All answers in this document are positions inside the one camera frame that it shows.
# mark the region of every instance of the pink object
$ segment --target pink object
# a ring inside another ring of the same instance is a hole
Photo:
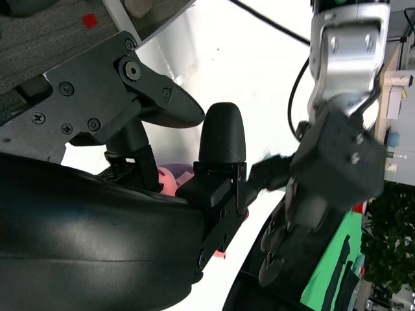
[[[172,172],[174,178],[176,178],[178,187],[188,182],[189,179],[194,176],[193,166],[187,163],[172,162],[162,165],[161,167],[164,167]]]
[[[215,253],[213,254],[214,257],[218,257],[218,258],[223,258],[226,259],[226,252],[223,253],[221,251],[215,251]]]
[[[176,178],[174,178],[172,172],[164,167],[158,167],[158,182],[163,184],[163,190],[161,194],[168,196],[175,196],[177,190]]]

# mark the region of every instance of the wooden shelf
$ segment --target wooden shelf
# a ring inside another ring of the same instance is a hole
[[[379,113],[375,123],[375,137],[382,144],[389,127],[389,120],[386,117],[388,115],[389,92],[392,88],[392,79],[396,76],[398,56],[399,49],[396,47],[391,57],[385,60],[385,66],[381,72],[381,95],[379,96]]]

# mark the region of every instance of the red square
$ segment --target red square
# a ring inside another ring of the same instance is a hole
[[[95,27],[98,24],[97,18],[93,15],[93,13],[85,15],[82,20],[88,29]]]

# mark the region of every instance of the green plant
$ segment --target green plant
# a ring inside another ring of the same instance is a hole
[[[380,198],[369,205],[362,234],[364,278],[394,293],[403,284],[415,289],[415,187],[385,182]]]

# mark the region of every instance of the black cable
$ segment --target black cable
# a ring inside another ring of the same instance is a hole
[[[363,113],[366,111],[366,109],[368,109],[375,102],[375,100],[377,100],[379,98],[380,95],[381,95],[381,83],[379,81],[379,77],[377,77],[375,79],[373,90],[370,93],[369,97],[364,101],[363,104],[361,104],[355,110],[355,112],[353,112],[353,115],[363,116]]]
[[[264,23],[267,23],[271,27],[274,27],[275,29],[278,29],[278,30],[282,31],[283,33],[285,33],[286,35],[292,37],[293,39],[295,39],[295,40],[297,40],[301,43],[304,43],[305,45],[310,46],[310,41],[309,40],[305,39],[304,37],[300,36],[299,34],[296,34],[295,32],[292,32],[291,30],[281,26],[280,24],[277,24],[275,21],[272,21],[271,19],[269,19],[266,16],[262,15],[258,11],[255,11],[253,8],[249,7],[248,5],[242,3],[238,0],[229,0],[229,1],[231,1],[233,4],[239,6],[243,10],[251,13],[257,19],[260,19],[261,21],[263,21]]]
[[[303,67],[301,68],[300,72],[298,73],[297,79],[294,82],[294,85],[292,86],[292,89],[291,89],[290,99],[288,99],[288,110],[287,110],[288,125],[290,126],[290,130],[291,130],[292,134],[294,135],[294,137],[298,141],[300,141],[300,138],[296,135],[296,130],[294,129],[294,126],[292,125],[292,116],[291,116],[292,102],[294,101],[294,95],[296,94],[298,84],[300,83],[300,80],[303,77],[304,72],[305,72],[305,70],[307,69],[308,66],[309,66],[309,58],[305,61]]]
[[[293,39],[310,46],[310,41],[305,39],[304,37],[301,37],[299,34],[296,34],[295,32],[292,32],[289,29],[286,29],[285,27],[277,24],[275,21],[272,21],[271,19],[267,18],[266,16],[262,15],[261,13],[255,11],[253,8],[249,7],[248,5],[240,2],[239,0],[229,0],[231,1],[233,4],[239,6],[240,8],[242,8],[243,10],[251,13],[253,16],[255,16],[256,18],[260,19],[261,21],[263,21],[264,23],[267,23],[268,25],[270,25],[271,27],[278,29],[280,31],[282,31],[284,34],[292,37]],[[296,131],[294,129],[294,126],[292,125],[292,116],[291,116],[291,111],[292,111],[292,102],[294,101],[294,95],[296,93],[298,84],[300,83],[300,80],[302,78],[302,76],[304,75],[305,70],[307,69],[309,65],[309,59],[307,59],[303,65],[303,67],[301,68],[300,72],[298,73],[297,79],[294,83],[294,85],[292,86],[292,90],[291,90],[291,94],[290,94],[290,99],[288,101],[288,124],[290,126],[290,130],[292,132],[292,134],[294,135],[294,137],[300,141],[300,138],[297,137],[296,135]]]
[[[407,19],[407,22],[408,22],[408,24],[409,24],[409,26],[411,27],[411,29],[412,29],[412,33],[414,34],[414,36],[415,36],[415,25],[413,24],[413,22],[409,19],[409,16],[408,16],[408,13],[407,13],[407,11],[409,11],[409,10],[415,10],[415,8],[406,8],[406,9],[404,9],[404,11],[403,11],[403,15],[405,15],[405,18]],[[413,48],[413,47],[415,47],[415,40],[414,40],[414,43],[410,46],[411,48]]]

